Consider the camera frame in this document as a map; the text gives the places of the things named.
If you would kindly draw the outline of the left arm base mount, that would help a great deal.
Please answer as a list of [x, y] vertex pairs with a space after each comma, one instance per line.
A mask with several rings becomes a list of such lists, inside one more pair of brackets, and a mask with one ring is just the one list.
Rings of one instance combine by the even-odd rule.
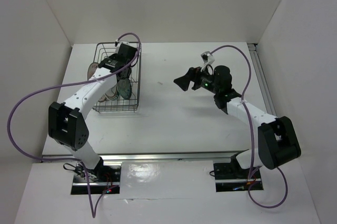
[[[121, 165], [105, 166], [104, 168], [109, 168], [109, 170], [101, 178], [88, 172], [91, 194], [102, 194], [104, 190], [106, 190], [106, 194], [119, 194]], [[87, 177], [82, 165], [65, 163], [63, 169], [74, 173], [71, 195], [88, 195]]]

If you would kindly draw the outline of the teal red rimmed plate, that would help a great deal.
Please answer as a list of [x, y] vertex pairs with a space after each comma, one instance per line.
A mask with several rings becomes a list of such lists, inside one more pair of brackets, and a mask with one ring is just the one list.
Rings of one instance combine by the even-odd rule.
[[119, 98], [120, 93], [118, 91], [117, 86], [115, 85], [111, 89], [107, 90], [104, 95], [98, 100], [98, 102], [104, 101], [115, 101]]

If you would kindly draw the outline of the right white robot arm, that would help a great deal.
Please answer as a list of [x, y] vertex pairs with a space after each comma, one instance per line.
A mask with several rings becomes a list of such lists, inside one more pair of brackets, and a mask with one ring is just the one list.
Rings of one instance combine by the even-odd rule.
[[253, 106], [232, 87], [230, 69], [217, 66], [210, 74], [201, 67], [191, 67], [188, 72], [173, 81], [183, 91], [204, 88], [214, 94], [218, 109], [247, 124], [254, 137], [251, 149], [231, 157], [230, 172], [243, 177], [250, 167], [266, 167], [273, 170], [301, 156], [302, 151], [292, 121], [276, 117]]

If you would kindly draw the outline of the blue patterned plate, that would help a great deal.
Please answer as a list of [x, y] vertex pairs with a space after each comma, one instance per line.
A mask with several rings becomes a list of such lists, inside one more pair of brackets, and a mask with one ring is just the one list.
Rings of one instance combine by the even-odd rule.
[[117, 83], [117, 88], [120, 96], [125, 99], [129, 100], [132, 95], [132, 85], [130, 79], [121, 79]]

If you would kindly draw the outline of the aluminium rail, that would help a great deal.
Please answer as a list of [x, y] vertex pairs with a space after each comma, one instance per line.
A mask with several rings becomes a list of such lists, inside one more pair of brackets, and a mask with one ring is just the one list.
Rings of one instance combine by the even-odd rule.
[[238, 151], [208, 151], [208, 152], [167, 152], [167, 153], [114, 153], [99, 154], [104, 161], [167, 161], [167, 160], [214, 160], [228, 159], [232, 155], [244, 152]]
[[256, 45], [249, 44], [248, 48], [265, 105], [264, 108], [258, 108], [250, 102], [246, 103], [253, 124], [254, 147], [252, 151], [254, 152], [254, 161], [256, 163], [262, 162], [262, 160], [279, 162], [288, 154], [288, 147], [291, 146], [286, 123], [283, 118], [277, 117], [275, 114]]

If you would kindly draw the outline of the aluminium rail front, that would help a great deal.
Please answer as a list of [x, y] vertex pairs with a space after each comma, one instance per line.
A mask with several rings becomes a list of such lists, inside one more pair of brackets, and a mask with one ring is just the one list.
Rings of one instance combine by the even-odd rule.
[[167, 160], [214, 160], [228, 159], [232, 155], [244, 152], [238, 151], [208, 151], [208, 152], [167, 152], [167, 153], [114, 153], [99, 154], [104, 161], [167, 161]]

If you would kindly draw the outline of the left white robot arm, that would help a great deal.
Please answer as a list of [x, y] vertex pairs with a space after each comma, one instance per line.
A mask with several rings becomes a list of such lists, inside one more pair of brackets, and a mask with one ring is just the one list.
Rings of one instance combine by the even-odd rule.
[[98, 100], [117, 84], [117, 74], [129, 68], [139, 49], [119, 44], [116, 53], [102, 60], [88, 82], [62, 103], [53, 102], [48, 108], [48, 135], [63, 145], [86, 166], [85, 175], [99, 181], [104, 175], [102, 158], [88, 142], [86, 118]]

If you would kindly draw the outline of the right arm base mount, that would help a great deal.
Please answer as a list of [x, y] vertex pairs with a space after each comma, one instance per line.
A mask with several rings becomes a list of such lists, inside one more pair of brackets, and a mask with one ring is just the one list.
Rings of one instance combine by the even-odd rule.
[[263, 183], [259, 171], [248, 179], [249, 169], [242, 169], [236, 160], [236, 153], [227, 162], [213, 163], [213, 170], [209, 175], [215, 179], [216, 192], [239, 192], [252, 190], [263, 190]]

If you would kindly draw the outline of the orange sunburst plate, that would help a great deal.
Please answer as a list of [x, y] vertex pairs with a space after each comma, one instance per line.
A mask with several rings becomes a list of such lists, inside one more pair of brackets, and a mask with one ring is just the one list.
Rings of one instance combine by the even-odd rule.
[[93, 62], [89, 65], [88, 70], [87, 70], [87, 80], [93, 80], [93, 79], [97, 79], [100, 77], [100, 75], [98, 73], [96, 73], [96, 70], [98, 69], [98, 63], [97, 62]]

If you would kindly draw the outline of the aluminium rail right side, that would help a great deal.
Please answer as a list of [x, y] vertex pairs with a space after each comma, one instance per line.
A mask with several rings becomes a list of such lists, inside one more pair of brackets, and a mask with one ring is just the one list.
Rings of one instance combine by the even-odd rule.
[[288, 147], [291, 146], [286, 123], [283, 118], [277, 117], [275, 114], [256, 45], [249, 44], [248, 48], [265, 105], [264, 108], [258, 108], [250, 102], [246, 103], [253, 124], [254, 147], [252, 151], [254, 152], [254, 161], [256, 163], [262, 162], [262, 160], [279, 162], [288, 154]]

